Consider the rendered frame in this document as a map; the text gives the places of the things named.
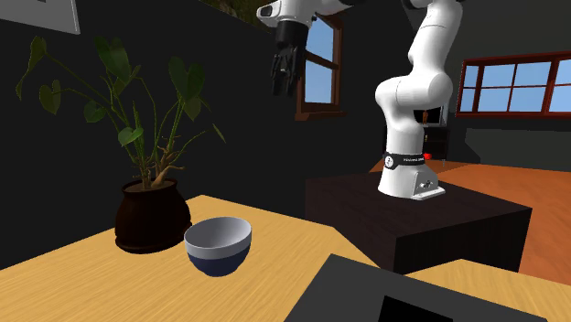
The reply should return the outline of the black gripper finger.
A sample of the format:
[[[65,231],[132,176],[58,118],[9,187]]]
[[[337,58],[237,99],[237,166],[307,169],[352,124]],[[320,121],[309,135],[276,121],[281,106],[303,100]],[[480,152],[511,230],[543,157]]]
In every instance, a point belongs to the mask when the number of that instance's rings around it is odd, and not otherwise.
[[[306,51],[301,47],[292,47],[286,55],[286,93],[292,96],[296,89],[296,83],[303,74],[303,66],[306,59]]]
[[[284,67],[285,56],[286,50],[279,48],[272,60],[271,79],[272,94],[274,96],[280,95],[283,90],[283,82],[286,76],[286,68]]]

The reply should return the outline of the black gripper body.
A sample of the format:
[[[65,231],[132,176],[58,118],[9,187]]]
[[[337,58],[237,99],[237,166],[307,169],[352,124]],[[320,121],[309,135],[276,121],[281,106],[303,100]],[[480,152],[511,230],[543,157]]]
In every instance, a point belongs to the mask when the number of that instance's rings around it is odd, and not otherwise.
[[[282,20],[275,29],[275,45],[278,50],[287,47],[305,49],[309,27],[293,20]]]

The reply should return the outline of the narrow brown framed window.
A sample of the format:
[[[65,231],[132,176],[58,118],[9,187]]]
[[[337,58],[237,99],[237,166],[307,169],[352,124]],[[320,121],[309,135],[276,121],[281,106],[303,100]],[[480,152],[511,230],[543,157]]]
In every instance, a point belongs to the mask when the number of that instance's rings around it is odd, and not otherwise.
[[[346,115],[340,108],[343,25],[336,16],[314,14],[297,82],[296,115],[299,122]]]

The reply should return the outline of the dark shelf unit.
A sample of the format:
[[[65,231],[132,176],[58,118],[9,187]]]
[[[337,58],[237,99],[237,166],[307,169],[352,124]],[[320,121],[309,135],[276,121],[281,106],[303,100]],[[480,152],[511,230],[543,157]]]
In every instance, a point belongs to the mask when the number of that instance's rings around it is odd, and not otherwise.
[[[447,159],[449,129],[447,128],[447,106],[429,110],[414,110],[415,119],[424,129],[423,149],[432,159]]]

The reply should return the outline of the white and dark blue bowl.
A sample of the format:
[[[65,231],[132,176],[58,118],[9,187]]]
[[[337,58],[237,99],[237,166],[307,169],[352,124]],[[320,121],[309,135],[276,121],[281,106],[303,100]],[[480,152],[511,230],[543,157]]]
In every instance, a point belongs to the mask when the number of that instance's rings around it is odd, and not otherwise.
[[[235,272],[249,254],[252,225],[236,217],[216,217],[198,222],[184,234],[189,260],[201,272],[221,277]]]

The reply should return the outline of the green plant in dark pot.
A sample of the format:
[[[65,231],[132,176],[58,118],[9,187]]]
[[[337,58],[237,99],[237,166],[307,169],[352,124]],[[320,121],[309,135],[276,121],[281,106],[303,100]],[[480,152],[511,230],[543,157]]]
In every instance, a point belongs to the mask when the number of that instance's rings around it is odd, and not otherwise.
[[[195,120],[207,103],[201,96],[206,75],[199,64],[186,65],[173,57],[167,65],[177,99],[165,117],[155,118],[152,126],[152,150],[145,150],[145,130],[140,113],[126,112],[121,95],[132,81],[139,80],[139,68],[131,66],[119,38],[93,40],[99,59],[105,67],[102,80],[109,91],[94,91],[83,108],[87,123],[109,117],[117,132],[117,141],[127,152],[139,173],[133,182],[123,186],[123,200],[115,216],[115,244],[129,253],[152,253],[168,249],[184,238],[191,226],[186,201],[178,192],[178,182],[168,177],[184,153],[177,148],[178,127],[183,116]]]

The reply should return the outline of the dark robot stand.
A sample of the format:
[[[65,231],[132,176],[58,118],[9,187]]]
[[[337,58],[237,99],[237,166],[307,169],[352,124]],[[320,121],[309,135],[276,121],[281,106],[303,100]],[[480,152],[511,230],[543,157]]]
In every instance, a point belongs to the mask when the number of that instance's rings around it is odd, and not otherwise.
[[[445,194],[399,199],[378,172],[311,178],[306,218],[335,228],[379,267],[409,274],[458,259],[516,272],[532,208],[444,183]]]

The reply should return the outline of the wide red framed window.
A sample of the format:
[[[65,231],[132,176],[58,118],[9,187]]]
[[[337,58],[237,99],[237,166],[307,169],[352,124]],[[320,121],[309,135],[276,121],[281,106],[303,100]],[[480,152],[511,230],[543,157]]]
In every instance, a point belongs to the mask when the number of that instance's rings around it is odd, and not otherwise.
[[[455,115],[571,119],[571,51],[465,59]]]

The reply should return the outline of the dark grey flat box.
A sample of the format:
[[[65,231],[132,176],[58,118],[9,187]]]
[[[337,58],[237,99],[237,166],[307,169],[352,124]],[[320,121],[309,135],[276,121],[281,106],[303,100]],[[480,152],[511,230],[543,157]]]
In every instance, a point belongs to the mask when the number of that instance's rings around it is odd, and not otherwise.
[[[548,322],[331,254],[284,322]]]

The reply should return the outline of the green and brown wall picture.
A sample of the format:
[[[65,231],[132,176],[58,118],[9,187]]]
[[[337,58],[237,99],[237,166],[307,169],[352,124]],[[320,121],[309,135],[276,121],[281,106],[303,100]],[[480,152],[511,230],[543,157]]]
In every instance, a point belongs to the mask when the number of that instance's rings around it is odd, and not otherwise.
[[[210,5],[222,12],[234,16],[243,22],[251,24],[266,33],[271,33],[273,29],[267,27],[256,17],[256,10],[270,4],[273,0],[200,0],[202,3]]]

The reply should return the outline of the grey framed wall picture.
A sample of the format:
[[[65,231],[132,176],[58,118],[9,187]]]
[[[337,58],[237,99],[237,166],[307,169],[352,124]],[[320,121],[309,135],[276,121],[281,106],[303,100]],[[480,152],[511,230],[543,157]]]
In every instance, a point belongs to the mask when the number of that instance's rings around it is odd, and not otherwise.
[[[0,19],[79,35],[75,0],[0,0]]]

